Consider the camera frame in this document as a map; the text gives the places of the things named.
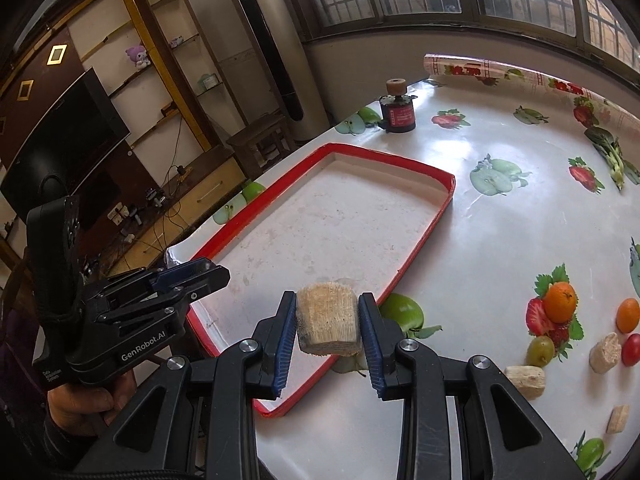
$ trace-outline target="purple plush toy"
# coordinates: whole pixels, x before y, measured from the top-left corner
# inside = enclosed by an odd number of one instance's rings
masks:
[[[136,45],[128,48],[126,51],[129,59],[136,64],[138,70],[142,70],[151,64],[151,60],[146,56],[146,48],[144,45]]]

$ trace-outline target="red label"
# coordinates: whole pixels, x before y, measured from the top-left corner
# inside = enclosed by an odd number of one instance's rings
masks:
[[[389,124],[391,126],[409,126],[415,123],[414,105],[408,104],[389,110]]]

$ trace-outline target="green apple print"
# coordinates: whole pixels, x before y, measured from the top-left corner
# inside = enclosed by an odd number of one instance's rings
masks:
[[[337,124],[335,129],[339,134],[359,135],[364,133],[364,130],[367,129],[367,125],[358,114],[353,114],[343,120],[340,124]]]
[[[584,442],[585,435],[586,431],[583,431],[571,455],[585,478],[587,480],[595,480],[598,475],[596,469],[604,463],[611,452],[604,454],[604,441],[599,437],[590,438]]]
[[[396,321],[404,336],[412,339],[427,339],[437,331],[442,330],[440,325],[423,326],[424,313],[420,305],[411,298],[396,292],[392,292],[385,302],[380,305],[380,314],[382,317]],[[367,369],[367,360],[364,352],[354,356],[340,357],[331,367],[331,370],[339,374],[358,372],[363,375],[361,370]]]
[[[504,73],[505,79],[520,79],[524,81],[524,74],[522,70],[518,70],[517,68],[510,68],[507,72]]]
[[[519,120],[523,124],[540,124],[540,123],[548,123],[548,117],[545,117],[540,112],[532,110],[531,108],[523,108],[519,106],[516,111],[514,111],[513,116]]]
[[[487,153],[487,156],[480,160],[476,168],[469,173],[469,179],[480,193],[493,196],[510,192],[514,182],[519,182],[520,187],[527,186],[529,183],[526,177],[530,174],[530,171],[522,173],[520,167],[513,162],[491,158]]]
[[[358,110],[358,115],[367,126],[378,126],[378,123],[382,120],[378,112],[368,106]]]
[[[265,189],[266,188],[262,184],[258,184],[257,182],[250,180],[242,188],[242,196],[244,196],[246,202],[250,204],[258,195],[262,194]]]
[[[218,225],[223,225],[229,222],[241,209],[246,206],[246,199],[242,196],[242,193],[238,193],[229,202],[223,205],[215,213],[213,213],[213,221]]]
[[[404,335],[413,339],[427,339],[438,330],[442,330],[440,325],[423,327],[424,314],[420,305],[396,292],[392,292],[380,305],[380,314],[398,322]]]

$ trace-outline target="red tray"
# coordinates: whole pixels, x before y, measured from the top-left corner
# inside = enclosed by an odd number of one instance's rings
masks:
[[[362,276],[343,279],[356,294],[371,291],[382,302],[433,231],[454,189],[452,174],[416,160],[325,144],[197,252],[194,259],[206,256],[228,267],[232,279],[226,289],[194,302],[187,320],[207,352],[217,356],[249,337],[258,320],[272,316],[285,290],[335,280],[340,270]],[[266,259],[260,271],[257,258]],[[252,266],[256,272],[250,274]],[[332,356],[303,354],[295,345],[282,399],[257,400],[255,407],[264,416],[283,415],[334,362]]]

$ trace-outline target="wood chunk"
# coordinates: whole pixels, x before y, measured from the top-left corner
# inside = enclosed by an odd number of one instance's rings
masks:
[[[589,364],[597,374],[605,374],[620,362],[622,346],[618,334],[611,332],[596,343],[589,353]]]
[[[537,366],[507,366],[507,379],[527,400],[537,399],[545,392],[545,371]]]
[[[622,404],[616,406],[611,412],[609,424],[607,425],[607,434],[622,433],[625,431],[626,420],[629,418],[629,405]]]
[[[298,291],[298,344],[307,354],[357,354],[361,349],[358,298],[346,285],[316,283]]]

